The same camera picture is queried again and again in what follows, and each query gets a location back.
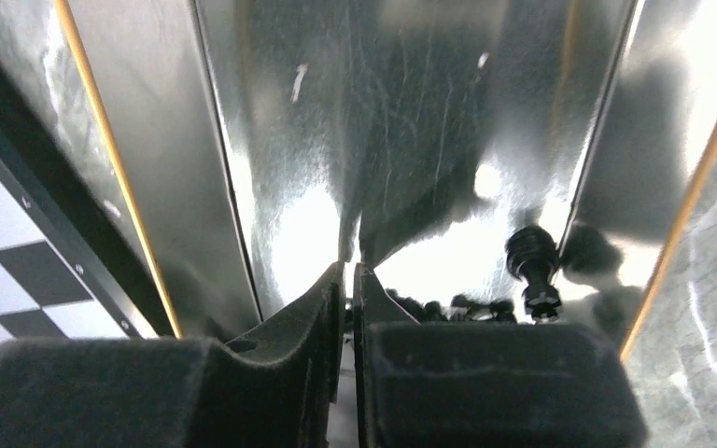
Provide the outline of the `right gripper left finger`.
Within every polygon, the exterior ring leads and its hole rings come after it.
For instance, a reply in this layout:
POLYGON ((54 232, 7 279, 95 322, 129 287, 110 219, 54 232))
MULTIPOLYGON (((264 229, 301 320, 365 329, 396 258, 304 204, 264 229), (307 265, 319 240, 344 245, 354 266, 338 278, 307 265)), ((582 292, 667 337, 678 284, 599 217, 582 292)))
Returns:
POLYGON ((228 341, 0 344, 0 447, 324 447, 344 266, 228 341))

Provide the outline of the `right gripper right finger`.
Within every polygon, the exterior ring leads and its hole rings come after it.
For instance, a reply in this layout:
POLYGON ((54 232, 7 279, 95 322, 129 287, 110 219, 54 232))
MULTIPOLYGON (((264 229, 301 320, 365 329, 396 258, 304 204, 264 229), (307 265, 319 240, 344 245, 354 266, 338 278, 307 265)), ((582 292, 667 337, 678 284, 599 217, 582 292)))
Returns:
POLYGON ((362 447, 641 447, 616 350, 565 324, 416 321, 355 269, 362 447))

